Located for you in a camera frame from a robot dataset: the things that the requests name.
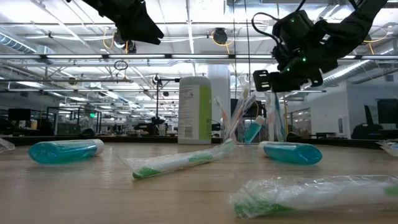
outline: ceiling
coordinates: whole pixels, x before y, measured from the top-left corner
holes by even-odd
[[[42,4],[45,5],[47,12],[32,2],[35,0],[0,1],[0,28],[27,45],[43,45],[52,49],[56,54],[124,54],[123,50],[111,44],[112,34],[116,30],[113,22],[106,17],[99,16],[96,10],[82,0],[73,0],[71,3],[66,3],[65,0],[44,0]],[[160,45],[136,42],[137,54],[227,54],[229,52],[231,54],[268,55],[271,53],[275,43],[273,40],[258,34],[251,27],[250,20],[252,16],[257,12],[266,12],[276,17],[278,17],[279,13],[279,17],[284,17],[294,11],[300,1],[279,1],[280,4],[277,5],[276,1],[247,0],[245,10],[243,7],[244,1],[236,0],[234,13],[233,8],[228,7],[228,2],[222,0],[147,0],[148,15],[165,34],[165,38]],[[309,17],[315,21],[328,6],[329,1],[307,2],[308,4],[305,4],[303,8],[307,11]],[[342,7],[336,14],[327,17],[327,19],[329,22],[339,22],[351,10],[350,6]],[[380,39],[385,37],[386,34],[388,36],[384,40],[375,43],[375,49],[377,49],[378,45],[389,41],[398,32],[398,26],[395,26],[395,21],[398,20],[397,12],[398,9],[393,6],[383,9],[377,15],[374,27],[370,32],[371,37]],[[191,20],[191,27],[188,24],[188,17]],[[267,32],[272,31],[273,23],[274,21],[269,20],[267,17],[259,16],[256,18],[257,26]],[[211,33],[216,27],[225,28],[231,42],[228,47],[219,46],[213,42]],[[19,53],[9,47],[0,45],[0,54]],[[368,46],[360,46],[353,52],[353,54],[368,53]],[[113,60],[109,61],[108,67],[98,65],[98,60],[54,60],[53,62],[54,64],[52,65],[46,65],[37,63],[35,60],[8,61],[8,63],[12,63],[12,66],[24,69],[26,73],[19,71],[15,74],[22,75],[23,78],[38,79],[44,77],[46,73],[45,67],[48,67],[47,75],[51,75],[50,78],[56,80],[65,80],[71,77],[97,80],[97,82],[93,83],[77,83],[76,85],[56,82],[46,83],[47,86],[76,89],[90,88],[90,85],[91,87],[94,85],[94,87],[104,89],[130,90],[149,90],[153,88],[152,77],[156,74],[162,78],[206,75],[209,64],[219,63],[209,60],[179,60],[177,62],[172,60],[151,60],[151,66],[149,67],[147,60],[130,60],[131,65],[127,70],[114,71],[110,74],[109,70],[114,70],[112,66]],[[87,63],[87,65],[74,66],[79,63]],[[264,63],[255,61],[250,66],[247,62],[236,65],[233,61],[222,63],[229,66],[233,75],[233,81],[231,81],[232,89],[235,89],[235,83],[237,83],[238,89],[241,88],[241,84],[247,85],[251,79],[248,74],[255,70],[268,69],[276,71],[276,64],[273,60]],[[235,69],[238,82],[235,81]],[[119,80],[124,77],[129,79],[130,82],[100,83],[104,79],[114,78]],[[167,89],[178,89],[178,83],[168,83],[164,87],[164,90]],[[75,96],[76,94],[62,93],[62,95]],[[138,91],[119,93],[119,96],[133,103],[153,103],[151,95],[153,96],[154,93],[149,95]],[[105,100],[104,98],[99,98],[96,93],[86,94],[85,96],[79,94],[78,96],[86,97],[96,102]],[[161,98],[178,99],[178,92],[170,91],[169,96],[161,96]]]

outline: wooden table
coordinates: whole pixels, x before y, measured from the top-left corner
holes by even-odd
[[[145,180],[116,159],[191,152],[208,146],[106,144],[89,161],[43,166],[28,147],[0,154],[0,223],[397,223],[395,211],[365,214],[292,213],[235,218],[228,194],[251,178],[394,175],[398,159],[384,151],[319,146],[317,166],[270,161],[255,147],[227,159]]]

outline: plastic wrapper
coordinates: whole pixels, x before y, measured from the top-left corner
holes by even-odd
[[[240,218],[294,211],[396,209],[398,178],[370,175],[252,180],[229,195],[229,201]]]
[[[236,111],[231,119],[228,119],[228,115],[226,114],[225,110],[220,106],[225,128],[224,137],[226,138],[226,141],[222,145],[203,151],[180,153],[147,159],[119,159],[132,169],[132,176],[135,179],[143,179],[187,167],[197,166],[207,162],[212,162],[228,156],[236,148],[237,140],[235,136],[235,130],[239,124],[239,121],[256,100],[255,95],[248,96],[248,93],[249,89],[245,88],[240,99],[238,100]]]
[[[7,140],[0,138],[0,153],[15,149],[15,145]]]
[[[378,142],[378,144],[381,145],[381,148],[388,152],[388,154],[398,157],[398,143],[381,141]]]
[[[279,99],[276,93],[266,93],[268,111],[268,140],[284,142],[286,140],[286,131],[284,119],[280,111]]]

